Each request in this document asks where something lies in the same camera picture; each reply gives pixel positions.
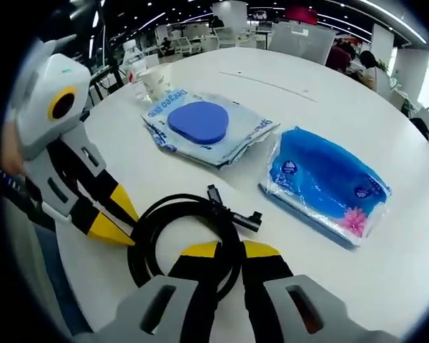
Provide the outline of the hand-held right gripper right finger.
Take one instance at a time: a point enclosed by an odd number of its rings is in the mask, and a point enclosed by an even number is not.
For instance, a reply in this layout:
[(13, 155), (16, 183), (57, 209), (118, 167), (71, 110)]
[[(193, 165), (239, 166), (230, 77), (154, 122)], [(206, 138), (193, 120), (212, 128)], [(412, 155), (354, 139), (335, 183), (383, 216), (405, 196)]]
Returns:
[(257, 342), (346, 342), (344, 303), (305, 275), (294, 275), (273, 247), (244, 240), (245, 305)]

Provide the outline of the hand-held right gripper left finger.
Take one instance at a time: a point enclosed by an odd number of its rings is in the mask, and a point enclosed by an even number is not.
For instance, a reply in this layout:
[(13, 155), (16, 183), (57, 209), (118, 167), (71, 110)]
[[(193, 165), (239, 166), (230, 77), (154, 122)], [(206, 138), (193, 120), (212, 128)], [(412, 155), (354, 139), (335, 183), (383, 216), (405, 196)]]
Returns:
[(138, 290), (117, 310), (117, 342), (208, 342), (217, 308), (220, 243), (186, 248), (167, 275), (133, 273)]

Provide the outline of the person's left hand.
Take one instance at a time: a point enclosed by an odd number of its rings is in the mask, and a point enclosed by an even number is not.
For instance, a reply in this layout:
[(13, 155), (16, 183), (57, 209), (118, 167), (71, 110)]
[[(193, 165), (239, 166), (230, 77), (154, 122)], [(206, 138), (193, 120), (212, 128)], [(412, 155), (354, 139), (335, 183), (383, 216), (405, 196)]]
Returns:
[(16, 125), (8, 121), (1, 131), (0, 167), (11, 175), (24, 175), (23, 159), (19, 153)]

